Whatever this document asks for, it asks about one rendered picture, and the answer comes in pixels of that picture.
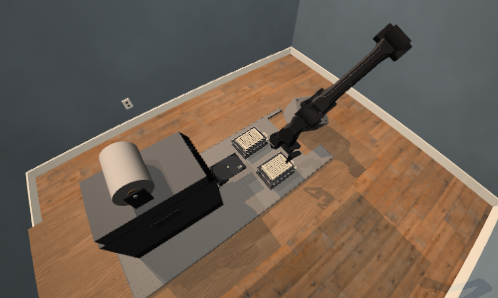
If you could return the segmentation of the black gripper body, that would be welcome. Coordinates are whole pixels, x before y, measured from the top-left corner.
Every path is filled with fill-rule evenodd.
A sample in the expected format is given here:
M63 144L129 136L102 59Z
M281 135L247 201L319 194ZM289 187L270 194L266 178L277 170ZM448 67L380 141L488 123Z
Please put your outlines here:
M301 147L301 145L296 141L295 144L289 148L285 144L283 144L281 147L287 152L287 154L291 158L294 158L294 157L299 155L299 153L297 151L294 151L294 150L299 149Z

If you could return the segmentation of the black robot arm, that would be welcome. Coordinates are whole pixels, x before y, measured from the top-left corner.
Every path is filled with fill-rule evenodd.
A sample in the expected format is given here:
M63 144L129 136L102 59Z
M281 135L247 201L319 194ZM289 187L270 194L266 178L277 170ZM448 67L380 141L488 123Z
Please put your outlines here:
M397 25L393 26L391 23L381 30L373 40L376 42L374 49L331 88L329 87L325 90L321 88L311 98L305 100L306 102L302 101L300 103L302 107L305 103L310 102L294 114L295 116L291 120L292 123L288 123L279 132L271 135L269 141L273 149L277 150L283 144L288 148L293 146L299 137L297 135L305 127L309 130L320 124L321 118L337 105L335 101L380 62L389 57L395 62L412 48L409 37ZM297 133L297 131L300 132Z

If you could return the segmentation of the grey cylinder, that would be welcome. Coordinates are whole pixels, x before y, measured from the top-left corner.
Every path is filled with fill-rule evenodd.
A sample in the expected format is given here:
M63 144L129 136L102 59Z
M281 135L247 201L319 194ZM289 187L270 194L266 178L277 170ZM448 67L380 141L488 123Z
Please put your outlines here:
M121 141L108 145L99 155L100 165L112 202L128 206L122 198L134 189L144 188L150 194L155 185L134 143Z

